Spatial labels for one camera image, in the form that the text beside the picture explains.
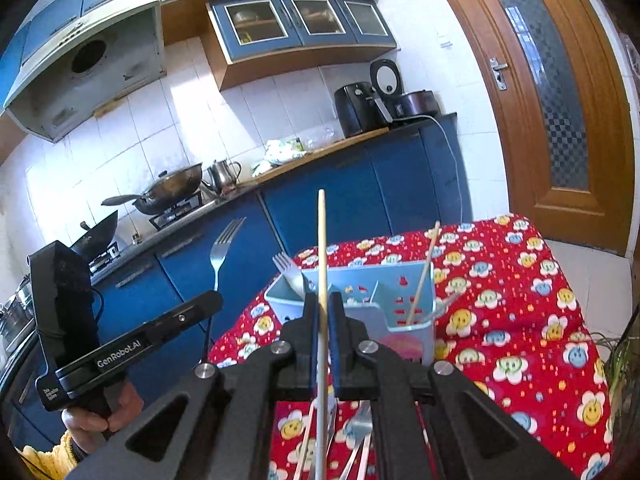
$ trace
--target yellow sleeve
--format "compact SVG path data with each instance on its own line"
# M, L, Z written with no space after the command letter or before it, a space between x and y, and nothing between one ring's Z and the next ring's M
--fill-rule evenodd
M68 431L60 439L60 444L51 451L36 451L31 446L25 446L20 454L31 472L40 480L62 480L78 465L71 450L71 434Z

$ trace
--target light blue plastic basket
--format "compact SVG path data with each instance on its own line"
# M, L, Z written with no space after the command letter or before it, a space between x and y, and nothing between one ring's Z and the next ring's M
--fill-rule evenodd
M346 315L362 321L370 338L380 341L394 334L415 337L422 344L422 363L429 365L433 362L433 321L436 317L433 264L420 294L414 324L406 325L423 267L424 261L332 267L327 270L327 282L329 293L341 293ZM318 270L302 272L310 282L310 289L315 290ZM282 323L302 316L303 301L283 276L271 284L264 299Z

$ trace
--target red tablecloth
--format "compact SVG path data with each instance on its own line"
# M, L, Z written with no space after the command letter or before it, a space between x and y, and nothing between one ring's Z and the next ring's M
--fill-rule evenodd
M330 245L328 262L338 267L421 260L426 237L414 232ZM436 358L457 365L577 477L591 480L609 462L607 385L580 306L551 250L526 218L511 215L445 226L438 240L436 294L463 295L436 324ZM315 267L317 250L295 260ZM260 293L210 357L219 366L242 362L276 339L280 327ZM356 408L357 403L338 404L328 479L340 476L353 449L353 437L343 429ZM277 405L269 480L292 480L308 411L304 402ZM372 451L367 480L375 478L374 463ZM350 479L357 471L358 462Z

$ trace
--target human hand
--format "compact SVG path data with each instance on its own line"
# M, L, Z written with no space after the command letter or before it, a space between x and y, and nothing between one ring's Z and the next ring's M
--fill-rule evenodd
M88 412L83 408L67 408L62 412L62 422L69 430L71 438L89 454L96 451L96 445L91 437L91 433L110 430L115 433L127 424L130 424L142 412L143 400L138 395L136 389L129 381L124 383L120 397L120 405L111 416L104 420L95 413Z

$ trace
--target open lid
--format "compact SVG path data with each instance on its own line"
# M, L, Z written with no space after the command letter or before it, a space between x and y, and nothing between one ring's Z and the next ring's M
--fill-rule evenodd
M383 100L402 94L402 77L398 66L390 59L377 59L369 67L371 84Z

